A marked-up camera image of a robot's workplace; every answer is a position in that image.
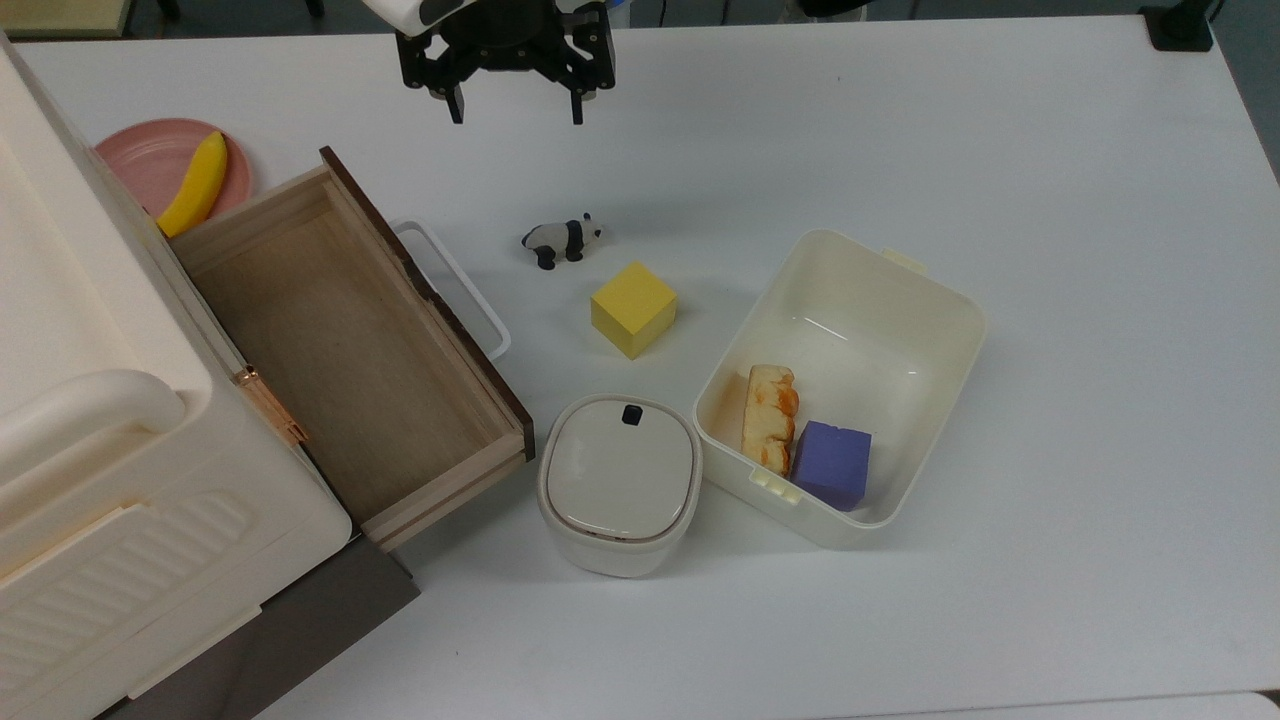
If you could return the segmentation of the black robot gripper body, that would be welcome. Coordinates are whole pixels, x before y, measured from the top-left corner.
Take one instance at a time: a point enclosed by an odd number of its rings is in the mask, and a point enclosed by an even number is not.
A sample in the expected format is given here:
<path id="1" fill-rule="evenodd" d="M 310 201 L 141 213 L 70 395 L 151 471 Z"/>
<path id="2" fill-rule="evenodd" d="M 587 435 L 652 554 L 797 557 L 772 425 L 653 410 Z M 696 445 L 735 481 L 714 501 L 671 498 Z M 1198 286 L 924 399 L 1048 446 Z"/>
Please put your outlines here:
<path id="1" fill-rule="evenodd" d="M 534 72 L 584 102 L 616 86 L 609 8 L 586 1 L 413 1 L 397 28 L 403 82 L 445 102 L 479 70 Z"/>

